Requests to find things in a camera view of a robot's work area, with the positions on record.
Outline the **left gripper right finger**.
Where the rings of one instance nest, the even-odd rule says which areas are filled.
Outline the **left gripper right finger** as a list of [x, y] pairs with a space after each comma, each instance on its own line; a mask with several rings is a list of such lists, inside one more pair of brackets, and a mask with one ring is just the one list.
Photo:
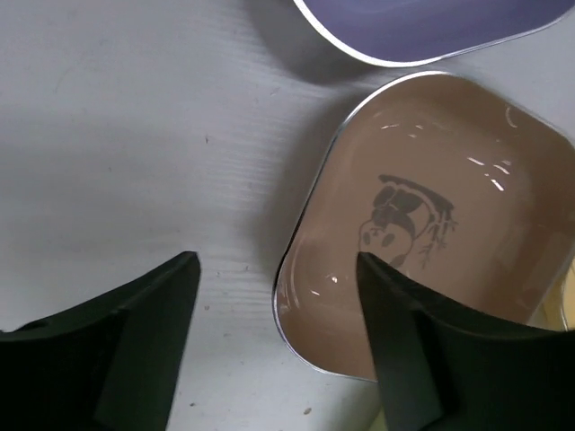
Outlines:
[[385, 429], [573, 429], [572, 331], [476, 311], [367, 252], [357, 282]]

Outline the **yellow panda plate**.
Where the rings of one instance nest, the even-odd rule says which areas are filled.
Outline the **yellow panda plate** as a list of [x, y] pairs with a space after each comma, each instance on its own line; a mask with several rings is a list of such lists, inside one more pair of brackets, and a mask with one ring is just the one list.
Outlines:
[[574, 262], [549, 290], [529, 324], [546, 330], [574, 330]]

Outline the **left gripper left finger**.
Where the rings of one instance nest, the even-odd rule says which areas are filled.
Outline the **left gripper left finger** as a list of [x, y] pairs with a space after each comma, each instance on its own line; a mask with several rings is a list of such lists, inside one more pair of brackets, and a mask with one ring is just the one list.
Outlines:
[[164, 430], [200, 280], [185, 251], [1, 336], [4, 430]]

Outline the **purple panda plate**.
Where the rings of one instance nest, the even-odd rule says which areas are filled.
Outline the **purple panda plate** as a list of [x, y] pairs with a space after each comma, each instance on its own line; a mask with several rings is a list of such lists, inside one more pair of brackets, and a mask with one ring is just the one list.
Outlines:
[[422, 66], [523, 37], [573, 12], [555, 1], [297, 1], [323, 38], [382, 67]]

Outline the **brown panda plate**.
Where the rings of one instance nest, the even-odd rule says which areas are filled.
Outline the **brown panda plate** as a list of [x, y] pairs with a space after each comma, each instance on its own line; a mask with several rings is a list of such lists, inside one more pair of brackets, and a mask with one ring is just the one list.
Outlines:
[[295, 355], [371, 381], [360, 252], [482, 312], [533, 321], [574, 257], [574, 144], [460, 75], [385, 84], [338, 128], [273, 300]]

